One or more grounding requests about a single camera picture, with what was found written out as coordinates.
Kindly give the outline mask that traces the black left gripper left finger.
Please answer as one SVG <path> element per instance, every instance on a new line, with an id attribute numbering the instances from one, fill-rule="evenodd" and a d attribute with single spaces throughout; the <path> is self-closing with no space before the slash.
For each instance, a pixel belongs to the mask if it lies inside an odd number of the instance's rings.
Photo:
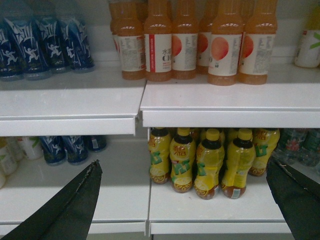
<path id="1" fill-rule="evenodd" d="M 3 240 L 85 240 L 99 198 L 102 168 L 96 160 Z"/>

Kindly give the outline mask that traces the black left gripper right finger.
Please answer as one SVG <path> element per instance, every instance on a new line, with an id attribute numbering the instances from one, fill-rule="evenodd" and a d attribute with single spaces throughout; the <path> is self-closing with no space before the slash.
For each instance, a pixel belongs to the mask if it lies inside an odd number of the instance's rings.
<path id="1" fill-rule="evenodd" d="M 292 166 L 271 157 L 266 180 L 294 239 L 320 238 L 320 184 Z"/>

